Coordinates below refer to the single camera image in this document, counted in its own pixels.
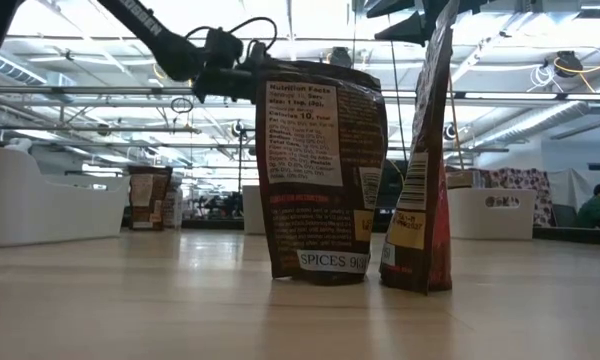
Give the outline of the white hanging cloth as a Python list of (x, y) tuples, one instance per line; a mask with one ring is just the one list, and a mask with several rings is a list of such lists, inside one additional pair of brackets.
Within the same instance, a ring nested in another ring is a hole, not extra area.
[(549, 172), (553, 215), (557, 227), (573, 227), (581, 206), (592, 196), (600, 183), (600, 171), (573, 168)]

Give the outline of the black background screen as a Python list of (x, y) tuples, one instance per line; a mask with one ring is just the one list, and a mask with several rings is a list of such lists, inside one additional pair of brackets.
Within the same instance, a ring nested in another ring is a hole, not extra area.
[(402, 160), (385, 159), (381, 176), (381, 183), (376, 204), (376, 225), (382, 231), (388, 228), (390, 220), (403, 188), (406, 162)]

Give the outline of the silver ventilation duct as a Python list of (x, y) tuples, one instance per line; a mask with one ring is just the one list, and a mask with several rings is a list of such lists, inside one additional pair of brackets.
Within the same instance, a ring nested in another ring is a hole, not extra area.
[(41, 86), (46, 80), (12, 60), (0, 55), (0, 74), (28, 86)]
[(512, 143), (590, 114), (600, 101), (568, 101), (544, 109), (529, 110), (479, 134), (467, 143), (473, 148)]

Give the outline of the grey horizontal overhead rail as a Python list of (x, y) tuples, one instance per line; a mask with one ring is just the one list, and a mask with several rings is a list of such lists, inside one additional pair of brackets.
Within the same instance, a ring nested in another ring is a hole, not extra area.
[[(57, 87), (57, 86), (0, 86), (0, 94), (51, 95), (193, 95), (185, 87)], [(454, 99), (487, 101), (594, 101), (600, 93), (532, 93), (532, 92), (454, 92)]]

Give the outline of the grey plastic bin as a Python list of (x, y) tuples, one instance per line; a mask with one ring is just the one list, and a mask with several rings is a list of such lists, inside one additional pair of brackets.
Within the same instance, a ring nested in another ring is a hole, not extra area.
[(245, 185), (242, 188), (244, 232), (248, 235), (264, 235), (265, 227), (258, 185)]

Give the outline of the floral patterned cloth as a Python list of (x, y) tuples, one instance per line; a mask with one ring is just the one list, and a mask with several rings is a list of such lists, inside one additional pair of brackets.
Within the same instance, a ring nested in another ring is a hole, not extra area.
[(548, 175), (536, 168), (516, 169), (500, 168), (496, 170), (477, 169), (487, 188), (534, 190), (533, 225), (535, 227), (554, 227), (553, 201)]

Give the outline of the white plastic bin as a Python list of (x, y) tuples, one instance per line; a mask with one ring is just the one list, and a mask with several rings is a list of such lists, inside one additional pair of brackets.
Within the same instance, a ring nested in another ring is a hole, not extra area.
[(451, 236), (531, 240), (535, 190), (456, 188), (448, 191)]
[(117, 236), (129, 182), (43, 175), (33, 156), (0, 148), (0, 247)]

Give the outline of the dark background machinery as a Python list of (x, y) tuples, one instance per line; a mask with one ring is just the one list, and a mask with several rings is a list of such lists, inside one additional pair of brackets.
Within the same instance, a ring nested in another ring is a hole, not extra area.
[(194, 216), (203, 220), (228, 220), (243, 217), (243, 197), (238, 192), (227, 196), (200, 196), (193, 200)]

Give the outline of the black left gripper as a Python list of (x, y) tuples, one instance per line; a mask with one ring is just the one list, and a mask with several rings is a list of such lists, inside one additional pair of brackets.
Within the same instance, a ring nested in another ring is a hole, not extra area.
[(209, 29), (201, 51), (201, 67), (193, 78), (192, 91), (204, 103), (207, 96), (254, 101), (255, 75), (260, 66), (260, 42), (247, 46), (222, 28)]

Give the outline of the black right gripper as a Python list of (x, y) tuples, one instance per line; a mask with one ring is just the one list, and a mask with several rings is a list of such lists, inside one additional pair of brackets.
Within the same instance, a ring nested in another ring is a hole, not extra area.
[[(412, 44), (425, 45), (422, 20), (425, 23), (435, 23), (440, 13), (444, 10), (448, 0), (420, 0), (423, 12), (420, 15), (414, 12), (409, 18), (389, 26), (374, 35), (376, 40), (398, 41)], [(367, 11), (368, 18), (390, 15), (415, 6), (415, 0), (378, 0)]]

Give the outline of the beige background box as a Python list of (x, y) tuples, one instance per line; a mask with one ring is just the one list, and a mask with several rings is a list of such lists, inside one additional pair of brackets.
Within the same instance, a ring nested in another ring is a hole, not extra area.
[(478, 170), (453, 169), (446, 173), (446, 184), (448, 189), (482, 188), (483, 179)]

